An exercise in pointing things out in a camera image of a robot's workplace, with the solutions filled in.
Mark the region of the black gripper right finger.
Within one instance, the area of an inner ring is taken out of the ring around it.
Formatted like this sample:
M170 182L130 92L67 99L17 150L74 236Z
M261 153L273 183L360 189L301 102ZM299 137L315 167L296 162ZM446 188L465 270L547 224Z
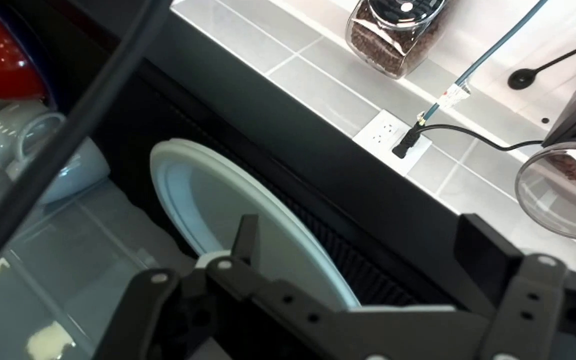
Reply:
M477 214L460 214L454 257L492 305L497 305L523 254Z

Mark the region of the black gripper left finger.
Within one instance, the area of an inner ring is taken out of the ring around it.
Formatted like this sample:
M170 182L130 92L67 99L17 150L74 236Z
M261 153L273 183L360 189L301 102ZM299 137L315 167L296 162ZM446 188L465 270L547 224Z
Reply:
M200 256L197 268L205 272L208 288L221 303L240 303L257 288L257 274L249 266L256 242L257 215L244 214L229 250Z

